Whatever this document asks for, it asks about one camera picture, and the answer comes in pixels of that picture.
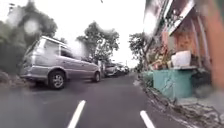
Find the road marking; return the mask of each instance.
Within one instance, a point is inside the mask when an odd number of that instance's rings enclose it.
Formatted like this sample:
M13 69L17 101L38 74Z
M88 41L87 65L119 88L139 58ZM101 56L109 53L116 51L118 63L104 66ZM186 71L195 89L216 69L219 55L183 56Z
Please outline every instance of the road marking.
M85 103L86 103L85 100L82 100L81 102L79 102L79 105L76 108L76 111L73 114L72 119L71 119L71 121L70 121L70 123L69 123L67 128L75 128L76 127L76 125L77 125L77 123L79 121L80 115L82 113L82 110L83 110L83 108L85 106Z
M155 128L154 125L153 125L153 123L152 123L152 121L149 119L146 111L142 110L140 112L140 115L141 115L142 120L144 121L144 123L145 123L145 125L146 125L147 128Z

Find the road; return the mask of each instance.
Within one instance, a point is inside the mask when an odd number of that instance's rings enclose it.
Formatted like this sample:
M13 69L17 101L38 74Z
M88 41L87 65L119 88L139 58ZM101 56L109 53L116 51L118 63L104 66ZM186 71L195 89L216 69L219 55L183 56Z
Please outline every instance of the road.
M76 128L146 128L146 110L156 128L185 128L157 111L133 76L108 78L100 83L70 82L60 91L44 86L0 92L1 128L66 128L81 100L85 106Z

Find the white object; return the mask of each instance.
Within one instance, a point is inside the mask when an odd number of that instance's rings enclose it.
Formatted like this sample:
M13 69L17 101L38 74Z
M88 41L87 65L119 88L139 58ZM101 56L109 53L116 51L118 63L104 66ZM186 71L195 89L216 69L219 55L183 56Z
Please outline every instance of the white object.
M142 120L144 121L144 123L145 123L145 125L146 125L147 128L155 128L154 125L153 125L153 123L152 123L152 121L149 119L146 111L142 110L140 112L140 115L141 115Z
M178 67L177 57L176 55L171 56L171 61L173 63L173 67Z
M82 110L83 110L83 108L85 106L85 103L86 103L85 100L82 100L79 103L79 105L78 105L78 107L77 107L77 109L76 109L76 111L75 111L75 113L74 113L74 115L73 115L73 117L72 117L72 119L71 119L71 121L70 121L70 123L69 123L67 128L76 128L76 125L77 125L77 123L79 121L79 118L80 118Z
M176 53L177 65L179 67L190 66L191 62L191 52L190 51L181 51Z

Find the silver minivan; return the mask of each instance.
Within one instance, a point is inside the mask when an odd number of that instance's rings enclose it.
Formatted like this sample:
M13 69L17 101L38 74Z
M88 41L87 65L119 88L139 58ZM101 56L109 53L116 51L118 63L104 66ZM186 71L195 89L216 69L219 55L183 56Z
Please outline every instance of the silver minivan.
M20 77L34 82L46 82L54 89L62 89L66 80L88 78L100 81L100 68L82 61L68 46L56 39L42 36L25 53Z

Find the white bucket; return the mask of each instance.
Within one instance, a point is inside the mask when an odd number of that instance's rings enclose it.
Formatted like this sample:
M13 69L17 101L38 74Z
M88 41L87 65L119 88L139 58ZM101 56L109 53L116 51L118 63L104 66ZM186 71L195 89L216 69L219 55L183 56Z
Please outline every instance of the white bucket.
M173 63L173 67L178 67L177 57L176 55L171 56L171 61Z
M177 65L179 67L190 66L191 63L191 52L181 51L176 53Z

